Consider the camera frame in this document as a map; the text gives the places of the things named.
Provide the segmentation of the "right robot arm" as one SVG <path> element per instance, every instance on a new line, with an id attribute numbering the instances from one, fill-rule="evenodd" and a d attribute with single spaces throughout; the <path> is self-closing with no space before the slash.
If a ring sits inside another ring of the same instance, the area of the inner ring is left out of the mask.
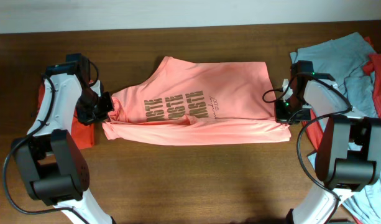
<path id="1" fill-rule="evenodd" d="M 290 67 L 291 78 L 283 82 L 282 95 L 274 100 L 275 119 L 282 124 L 304 121 L 296 140 L 312 124 L 319 124 L 323 137 L 315 152 L 314 171 L 305 174 L 313 182 L 305 199 L 287 213 L 287 223 L 329 223 L 337 208 L 378 181 L 381 171 L 381 119 L 368 117 L 340 93 L 335 79 L 318 73 L 310 61 Z"/>

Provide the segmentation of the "folded red printed t-shirt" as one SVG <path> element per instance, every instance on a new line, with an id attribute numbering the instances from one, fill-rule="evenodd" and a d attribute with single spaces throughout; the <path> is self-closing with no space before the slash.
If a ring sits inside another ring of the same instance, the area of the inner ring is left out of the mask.
<path id="1" fill-rule="evenodd" d="M 94 125 L 84 125 L 80 123 L 76 110 L 73 115 L 71 136 L 79 149 L 91 148 L 95 144 Z"/>

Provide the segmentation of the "grey t-shirt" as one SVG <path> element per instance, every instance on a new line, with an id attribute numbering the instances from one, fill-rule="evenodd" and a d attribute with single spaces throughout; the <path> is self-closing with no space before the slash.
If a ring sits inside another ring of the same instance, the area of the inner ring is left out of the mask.
<path id="1" fill-rule="evenodd" d="M 290 53 L 291 62 L 307 60 L 314 71 L 329 73 L 338 84 L 339 91 L 365 115 L 379 115 L 373 102 L 375 75 L 363 71 L 374 54 L 373 47 L 357 32 Z M 381 223 L 381 172 L 374 185 L 368 185 L 343 203 L 344 207 L 361 223 Z"/>

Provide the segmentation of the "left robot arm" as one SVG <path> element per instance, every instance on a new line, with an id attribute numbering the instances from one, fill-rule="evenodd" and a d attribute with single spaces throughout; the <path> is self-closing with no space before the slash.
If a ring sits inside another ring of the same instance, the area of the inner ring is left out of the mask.
<path id="1" fill-rule="evenodd" d="M 72 223 L 114 223 L 93 197 L 85 158 L 71 136 L 73 118 L 91 125 L 107 119 L 113 107 L 110 93 L 99 79 L 92 80 L 93 67 L 82 54 L 68 54 L 65 62 L 51 65 L 43 74 L 44 97 L 36 120 L 23 138 L 12 142 L 2 168 L 4 192 L 19 212 L 7 187 L 7 167 L 13 158 L 25 189 L 45 210 L 32 215 L 63 212 Z"/>

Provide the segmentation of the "pink printed t-shirt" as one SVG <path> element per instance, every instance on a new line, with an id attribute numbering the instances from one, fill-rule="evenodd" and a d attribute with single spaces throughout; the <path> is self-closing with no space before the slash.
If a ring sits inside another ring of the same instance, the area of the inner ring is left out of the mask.
<path id="1" fill-rule="evenodd" d="M 165 57 L 145 82 L 112 96 L 109 140 L 166 146 L 284 142 L 263 62 L 193 63 Z"/>

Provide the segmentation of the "red garment under grey shirt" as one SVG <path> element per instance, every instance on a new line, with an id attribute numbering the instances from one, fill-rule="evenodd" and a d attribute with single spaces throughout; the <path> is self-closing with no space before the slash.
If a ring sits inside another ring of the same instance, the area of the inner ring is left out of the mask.
<path id="1" fill-rule="evenodd" d="M 300 48 L 290 54 L 293 63 L 313 62 L 317 72 L 329 73 L 337 81 L 340 92 L 367 116 L 381 119 L 381 54 L 369 37 L 359 33 L 322 44 Z"/>

